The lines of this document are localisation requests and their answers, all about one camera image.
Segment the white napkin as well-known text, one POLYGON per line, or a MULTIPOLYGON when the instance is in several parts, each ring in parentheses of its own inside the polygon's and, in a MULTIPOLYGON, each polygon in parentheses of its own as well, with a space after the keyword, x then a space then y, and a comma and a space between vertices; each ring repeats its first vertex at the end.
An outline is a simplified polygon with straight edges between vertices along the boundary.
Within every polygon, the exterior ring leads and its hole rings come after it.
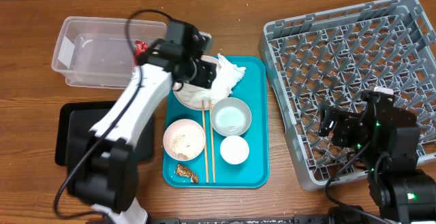
POLYGON ((231 63, 230 70, 227 75, 227 81, 229 82, 228 90, 230 94, 232 94, 232 89, 237 85, 237 83, 243 79, 245 71, 246 67, 239 67, 236 64, 231 63))

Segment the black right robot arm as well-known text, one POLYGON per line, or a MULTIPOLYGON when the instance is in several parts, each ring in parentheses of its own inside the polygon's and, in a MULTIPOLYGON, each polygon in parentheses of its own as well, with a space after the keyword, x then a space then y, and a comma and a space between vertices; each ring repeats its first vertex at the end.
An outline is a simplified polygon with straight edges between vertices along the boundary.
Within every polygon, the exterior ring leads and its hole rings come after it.
POLYGON ((328 190, 335 204, 325 223, 434 223, 435 180, 417 168, 420 128, 412 112, 394 105, 392 89, 373 86, 363 91, 360 113, 322 105, 319 135, 330 135, 335 146, 350 148, 367 169, 370 196, 379 215, 345 204, 328 190))

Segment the small white cup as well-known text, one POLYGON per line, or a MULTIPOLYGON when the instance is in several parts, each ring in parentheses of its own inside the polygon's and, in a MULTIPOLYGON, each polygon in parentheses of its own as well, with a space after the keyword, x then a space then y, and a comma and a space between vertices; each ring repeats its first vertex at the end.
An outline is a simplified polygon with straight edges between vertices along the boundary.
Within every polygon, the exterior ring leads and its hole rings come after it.
POLYGON ((231 135, 221 142, 220 154, 223 160, 230 165, 239 165, 247 160, 249 145, 244 138, 231 135))

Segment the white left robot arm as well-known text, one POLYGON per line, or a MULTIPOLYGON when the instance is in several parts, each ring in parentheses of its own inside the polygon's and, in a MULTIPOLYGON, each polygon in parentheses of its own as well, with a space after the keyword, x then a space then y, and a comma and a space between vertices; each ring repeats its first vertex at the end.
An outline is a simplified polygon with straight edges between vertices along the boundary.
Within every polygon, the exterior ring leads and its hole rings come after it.
POLYGON ((215 67, 201 59, 211 45, 211 35, 199 32, 156 39, 138 55, 130 83, 109 112, 83 138, 68 144, 67 177, 54 199, 58 217, 64 217, 58 205, 68 191, 108 223, 148 223, 149 215, 136 199, 140 135, 174 83, 211 86, 215 67))

